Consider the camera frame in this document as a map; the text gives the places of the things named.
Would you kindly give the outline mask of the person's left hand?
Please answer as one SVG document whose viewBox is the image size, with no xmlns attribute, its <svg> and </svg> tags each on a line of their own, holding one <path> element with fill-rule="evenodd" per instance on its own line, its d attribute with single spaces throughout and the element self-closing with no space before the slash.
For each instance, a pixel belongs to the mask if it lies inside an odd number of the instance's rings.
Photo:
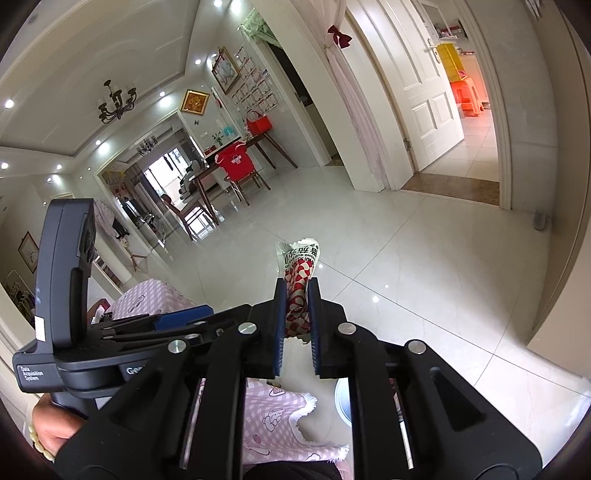
<svg viewBox="0 0 591 480">
<path fill-rule="evenodd" d="M 61 447 L 77 433 L 86 420 L 67 409 L 55 405 L 49 394 L 44 394 L 32 410 L 29 436 L 33 447 L 53 462 Z"/>
</svg>

